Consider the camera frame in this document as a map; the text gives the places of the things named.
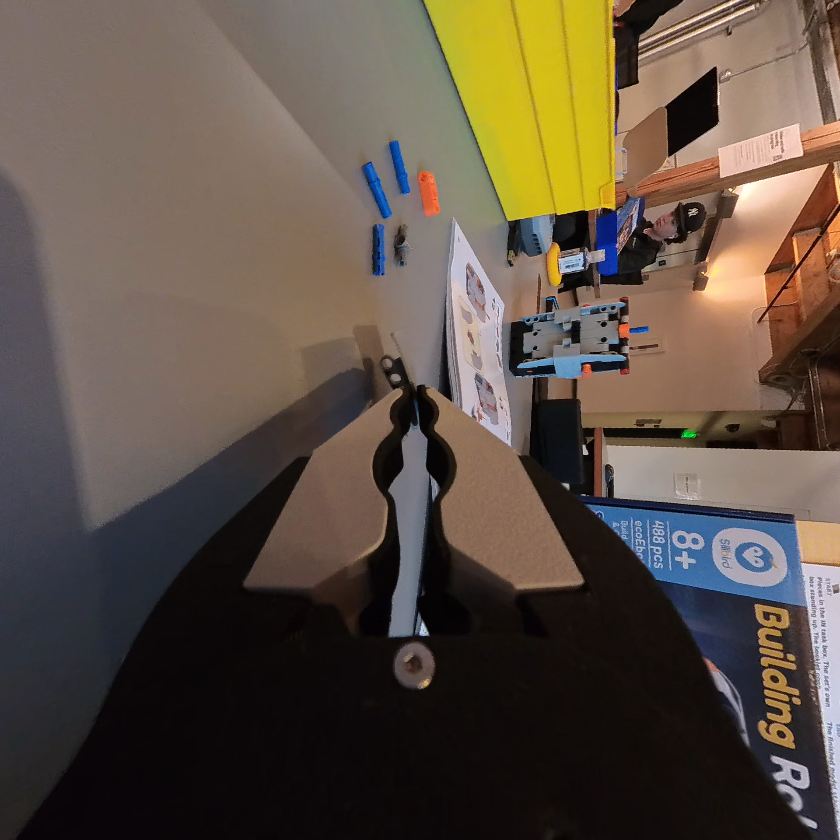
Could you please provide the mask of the partly built toy robot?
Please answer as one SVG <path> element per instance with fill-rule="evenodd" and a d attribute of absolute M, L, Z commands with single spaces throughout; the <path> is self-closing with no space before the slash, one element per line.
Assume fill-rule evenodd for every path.
<path fill-rule="evenodd" d="M 511 325 L 513 376 L 579 380 L 595 373 L 629 374 L 633 342 L 650 328 L 631 324 L 627 297 L 566 309 L 556 303 L 549 297 L 547 311 Z"/>

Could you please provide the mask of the beige board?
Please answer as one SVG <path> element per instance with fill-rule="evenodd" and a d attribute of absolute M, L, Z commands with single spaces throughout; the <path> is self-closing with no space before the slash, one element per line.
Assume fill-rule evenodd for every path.
<path fill-rule="evenodd" d="M 623 148 L 626 151 L 623 186 L 629 196 L 637 196 L 641 183 L 656 173 L 669 157 L 667 108 L 657 108 L 627 132 Z"/>

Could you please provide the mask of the white paper sign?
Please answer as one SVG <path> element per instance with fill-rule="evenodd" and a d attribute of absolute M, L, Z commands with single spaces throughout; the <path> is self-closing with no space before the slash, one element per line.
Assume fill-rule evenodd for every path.
<path fill-rule="evenodd" d="M 741 175 L 803 156 L 799 123 L 725 145 L 718 150 L 720 178 Z"/>

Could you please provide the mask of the black square panel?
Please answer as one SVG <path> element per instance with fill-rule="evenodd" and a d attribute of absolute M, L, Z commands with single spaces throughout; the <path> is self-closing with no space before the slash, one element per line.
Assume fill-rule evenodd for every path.
<path fill-rule="evenodd" d="M 665 106 L 668 152 L 673 156 L 719 123 L 719 74 L 713 67 Z"/>

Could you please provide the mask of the blue toy robot box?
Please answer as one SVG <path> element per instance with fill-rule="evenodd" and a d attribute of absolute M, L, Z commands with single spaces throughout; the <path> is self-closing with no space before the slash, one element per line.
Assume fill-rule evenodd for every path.
<path fill-rule="evenodd" d="M 792 516 L 582 497 L 648 568 L 740 739 L 813 838 L 838 838 Z"/>

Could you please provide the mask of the wooden post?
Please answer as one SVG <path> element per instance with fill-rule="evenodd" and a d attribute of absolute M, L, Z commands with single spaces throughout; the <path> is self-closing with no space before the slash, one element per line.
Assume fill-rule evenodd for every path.
<path fill-rule="evenodd" d="M 772 163 L 741 174 L 720 175 L 717 156 L 656 173 L 640 183 L 638 194 L 646 198 L 648 206 L 659 207 L 730 187 L 829 165 L 839 160 L 839 121 L 803 132 L 801 144 L 802 157 Z"/>

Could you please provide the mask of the yellow plastic bin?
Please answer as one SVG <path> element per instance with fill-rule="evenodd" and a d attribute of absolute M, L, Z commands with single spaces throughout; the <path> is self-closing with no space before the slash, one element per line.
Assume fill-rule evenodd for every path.
<path fill-rule="evenodd" d="M 424 5 L 506 219 L 614 209 L 613 3 Z"/>

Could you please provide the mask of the blue plastic bin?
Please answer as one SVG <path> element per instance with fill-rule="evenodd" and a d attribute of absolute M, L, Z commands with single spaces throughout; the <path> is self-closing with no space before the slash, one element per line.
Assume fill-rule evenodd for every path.
<path fill-rule="evenodd" d="M 597 264 L 603 277 L 619 273 L 618 256 L 644 218 L 645 205 L 645 197 L 629 197 L 623 206 L 596 219 L 593 247 L 604 251 L 604 259 Z"/>

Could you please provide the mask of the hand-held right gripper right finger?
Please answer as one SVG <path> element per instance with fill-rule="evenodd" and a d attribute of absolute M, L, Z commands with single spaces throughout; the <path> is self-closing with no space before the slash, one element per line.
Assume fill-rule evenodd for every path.
<path fill-rule="evenodd" d="M 528 599 L 583 575 L 517 452 L 436 389 L 416 397 L 436 487 L 419 615 L 432 635 L 527 632 Z"/>

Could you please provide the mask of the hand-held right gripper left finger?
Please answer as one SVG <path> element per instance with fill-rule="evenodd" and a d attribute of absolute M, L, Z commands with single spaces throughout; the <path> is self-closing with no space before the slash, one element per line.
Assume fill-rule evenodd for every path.
<path fill-rule="evenodd" d="M 316 448 L 244 580 L 334 607 L 352 634 L 384 634 L 400 564 L 390 487 L 414 407 L 404 386 Z"/>

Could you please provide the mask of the white instruction booklet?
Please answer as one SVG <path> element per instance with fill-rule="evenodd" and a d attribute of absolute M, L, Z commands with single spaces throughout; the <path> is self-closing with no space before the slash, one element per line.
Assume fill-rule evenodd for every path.
<path fill-rule="evenodd" d="M 445 306 L 451 400 L 511 445 L 502 327 L 505 305 L 455 220 L 452 221 Z"/>

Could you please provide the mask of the grey desk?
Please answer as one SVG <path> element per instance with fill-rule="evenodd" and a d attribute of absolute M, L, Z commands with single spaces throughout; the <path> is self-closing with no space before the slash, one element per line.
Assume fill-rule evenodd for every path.
<path fill-rule="evenodd" d="M 1 13 L 2 838 L 15 838 L 193 555 L 387 393 L 383 353 L 440 385 L 451 217 L 508 319 L 536 309 L 538 275 L 506 263 L 508 226 L 422 2 Z"/>

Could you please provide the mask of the grey battery box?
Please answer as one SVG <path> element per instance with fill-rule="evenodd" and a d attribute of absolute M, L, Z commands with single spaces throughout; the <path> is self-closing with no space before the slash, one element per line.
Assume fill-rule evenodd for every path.
<path fill-rule="evenodd" d="M 514 249 L 529 257 L 545 256 L 553 243 L 555 215 L 519 219 L 514 223 Z"/>

